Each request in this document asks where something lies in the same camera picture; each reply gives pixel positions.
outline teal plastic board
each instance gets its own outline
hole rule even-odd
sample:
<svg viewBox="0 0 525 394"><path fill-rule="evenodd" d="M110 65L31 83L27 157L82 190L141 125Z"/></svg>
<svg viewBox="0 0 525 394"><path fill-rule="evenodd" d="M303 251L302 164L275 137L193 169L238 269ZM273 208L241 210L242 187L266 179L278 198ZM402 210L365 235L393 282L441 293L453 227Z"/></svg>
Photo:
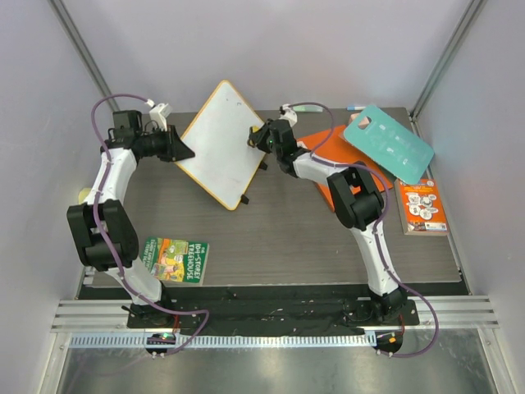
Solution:
<svg viewBox="0 0 525 394"><path fill-rule="evenodd" d="M364 128L358 124L368 117ZM374 162L410 185L417 184L428 167L434 150L374 105L364 108L345 129L345 140Z"/></svg>

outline white wall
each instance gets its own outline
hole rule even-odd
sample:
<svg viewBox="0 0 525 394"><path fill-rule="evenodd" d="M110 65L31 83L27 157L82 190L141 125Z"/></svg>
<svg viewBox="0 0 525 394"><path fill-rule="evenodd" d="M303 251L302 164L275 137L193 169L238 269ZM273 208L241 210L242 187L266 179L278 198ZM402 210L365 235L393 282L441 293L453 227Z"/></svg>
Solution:
<svg viewBox="0 0 525 394"><path fill-rule="evenodd" d="M89 111L100 96L45 1L0 2L0 49L0 392L23 394L79 279L66 210L98 167Z"/></svg>
<svg viewBox="0 0 525 394"><path fill-rule="evenodd" d="M199 110L229 79L258 109L411 108L468 0L65 0L114 92Z"/></svg>
<svg viewBox="0 0 525 394"><path fill-rule="evenodd" d="M525 2L491 0L421 119L467 279L525 372Z"/></svg>

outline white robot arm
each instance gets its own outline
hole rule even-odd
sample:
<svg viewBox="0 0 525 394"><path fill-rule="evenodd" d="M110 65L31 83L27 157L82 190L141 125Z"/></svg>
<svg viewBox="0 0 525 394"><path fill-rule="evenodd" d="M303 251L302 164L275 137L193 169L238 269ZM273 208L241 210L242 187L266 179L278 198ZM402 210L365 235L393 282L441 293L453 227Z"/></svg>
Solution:
<svg viewBox="0 0 525 394"><path fill-rule="evenodd" d="M69 207L67 220L82 264L114 277L130 293L133 300L131 312L144 320L151 320L154 325L162 325L162 315L159 319L159 313L152 306L124 286L121 272L94 222L93 215L95 195L100 191L99 216L121 258L126 284L153 303L172 309L165 287L150 274L139 257L139 240L122 204L128 182L139 160L157 156L164 162L175 162L192 158L195 153L180 140L175 127L167 124L166 117L171 107L168 104L148 103L152 107L150 117L157 123L148 133L144 130L140 112L113 113L114 128L110 129L105 141L112 165L103 188L98 190L107 170L107 155L104 151L94 187L82 204Z"/></svg>
<svg viewBox="0 0 525 394"><path fill-rule="evenodd" d="M397 277L383 223L378 221L384 202L372 175L362 166L336 163L312 154L296 141L292 131L296 122L294 111L283 106L279 119L266 121L260 129L252 127L248 145L273 153L283 172L329 187L336 215L354 235L363 256L376 317L380 320L395 317L406 304L407 294L387 272ZM359 186L360 191L354 195L351 186Z"/></svg>

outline orange book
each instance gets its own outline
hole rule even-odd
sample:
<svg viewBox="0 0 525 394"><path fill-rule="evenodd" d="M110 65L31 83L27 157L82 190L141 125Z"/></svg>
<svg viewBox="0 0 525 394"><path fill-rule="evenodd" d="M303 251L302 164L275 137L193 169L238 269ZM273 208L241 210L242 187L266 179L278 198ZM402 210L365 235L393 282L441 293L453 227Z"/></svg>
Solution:
<svg viewBox="0 0 525 394"><path fill-rule="evenodd" d="M434 180L421 179L417 185L407 185L397 180L395 194L405 234L416 236L448 234L445 211Z"/></svg>
<svg viewBox="0 0 525 394"><path fill-rule="evenodd" d="M360 162L359 164L364 164L367 167L370 167L371 169L376 170L382 174L383 172L381 171L381 169L366 154L356 149L340 137L341 133L345 131L345 128L345 125L337 126L333 136L321 148L319 148L316 151L316 154L323 158L333 160L334 162L350 164ZM298 141L303 142L308 149L313 149L317 144L323 141L329 133L330 130L320 131L316 134L299 138ZM377 180L374 177L374 181L376 182L377 189L379 189L379 191L383 191L383 185L379 182L379 180ZM386 183L388 185L388 188L391 189L392 184L390 183L390 181L388 181L388 179L386 179ZM316 183L316 186L321 192L321 195L324 197L331 211L334 212L334 203L331 200L330 189L328 189L328 186L319 185L318 183ZM359 188L352 189L352 192L354 194L358 191Z"/></svg>

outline dark wooden tabletop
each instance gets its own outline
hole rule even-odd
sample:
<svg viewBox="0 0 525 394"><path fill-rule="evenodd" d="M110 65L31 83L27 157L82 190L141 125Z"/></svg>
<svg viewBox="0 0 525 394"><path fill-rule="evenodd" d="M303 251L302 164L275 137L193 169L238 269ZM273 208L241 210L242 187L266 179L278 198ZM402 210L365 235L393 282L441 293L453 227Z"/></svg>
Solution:
<svg viewBox="0 0 525 394"><path fill-rule="evenodd" d="M405 108L384 110L410 129ZM278 117L274 111L258 113L263 120ZM334 114L337 124L348 122L350 112L339 109ZM178 113L170 123L181 135L194 116ZM309 135L329 125L325 113L303 113L294 133ZM249 204L228 211L176 165L155 158L141 160L124 203L141 248L149 236L208 242L205 286L366 283L355 239L315 185L282 173L273 157L265 161L267 171L259 170L246 192ZM393 190L390 197L386 242L401 279L459 281L447 238L405 236ZM108 275L97 273L93 286L118 285Z"/></svg>

